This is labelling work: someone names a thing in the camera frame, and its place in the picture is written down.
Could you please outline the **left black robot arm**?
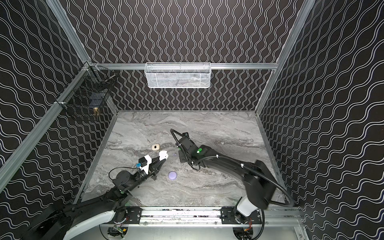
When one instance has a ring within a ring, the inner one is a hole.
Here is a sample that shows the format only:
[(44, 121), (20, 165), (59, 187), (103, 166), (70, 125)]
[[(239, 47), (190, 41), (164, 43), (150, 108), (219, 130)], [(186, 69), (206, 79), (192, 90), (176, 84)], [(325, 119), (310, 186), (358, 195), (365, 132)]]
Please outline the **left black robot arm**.
[(168, 159), (166, 151), (156, 158), (146, 155), (133, 168), (122, 167), (112, 180), (114, 186), (103, 195), (72, 205), (49, 206), (22, 233), (23, 240), (71, 240), (97, 225), (126, 219), (126, 203), (133, 197), (131, 192), (149, 178), (156, 179)]

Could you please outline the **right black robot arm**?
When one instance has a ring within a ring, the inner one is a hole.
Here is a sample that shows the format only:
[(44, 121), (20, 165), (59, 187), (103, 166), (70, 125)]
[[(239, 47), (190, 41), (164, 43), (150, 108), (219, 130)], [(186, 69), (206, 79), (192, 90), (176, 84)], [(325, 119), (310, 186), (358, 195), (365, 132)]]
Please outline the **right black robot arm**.
[(202, 145), (198, 147), (189, 137), (176, 139), (181, 151), (181, 161), (186, 161), (195, 170), (209, 168), (230, 175), (241, 181), (247, 198), (259, 209), (267, 209), (269, 204), (293, 207), (293, 198), (279, 185), (262, 161), (244, 162), (222, 155), (214, 149)]

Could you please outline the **white round disc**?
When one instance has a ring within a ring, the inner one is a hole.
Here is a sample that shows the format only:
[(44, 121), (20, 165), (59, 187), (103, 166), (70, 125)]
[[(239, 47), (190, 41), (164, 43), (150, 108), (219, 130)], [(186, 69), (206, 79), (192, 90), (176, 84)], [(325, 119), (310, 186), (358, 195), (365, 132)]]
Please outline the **white round disc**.
[(169, 157), (167, 151), (160, 151), (159, 152), (159, 161), (167, 160)]

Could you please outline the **beige earbud charging case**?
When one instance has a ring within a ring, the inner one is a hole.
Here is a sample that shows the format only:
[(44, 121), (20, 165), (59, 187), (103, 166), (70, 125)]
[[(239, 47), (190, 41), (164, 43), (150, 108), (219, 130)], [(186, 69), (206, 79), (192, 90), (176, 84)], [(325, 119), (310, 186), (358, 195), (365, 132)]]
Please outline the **beige earbud charging case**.
[(160, 149), (160, 145), (159, 144), (154, 144), (154, 145), (152, 145), (151, 148), (152, 148), (153, 151), (158, 151)]

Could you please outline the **purple round disc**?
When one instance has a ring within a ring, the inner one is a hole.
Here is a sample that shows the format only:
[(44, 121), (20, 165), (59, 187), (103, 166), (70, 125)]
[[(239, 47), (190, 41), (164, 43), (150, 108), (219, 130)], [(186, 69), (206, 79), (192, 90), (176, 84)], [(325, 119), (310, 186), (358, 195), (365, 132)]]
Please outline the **purple round disc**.
[(177, 177), (178, 177), (178, 174), (175, 172), (175, 171), (171, 171), (171, 172), (169, 172), (169, 174), (168, 174), (168, 178), (170, 179), (170, 180), (176, 180), (177, 179)]

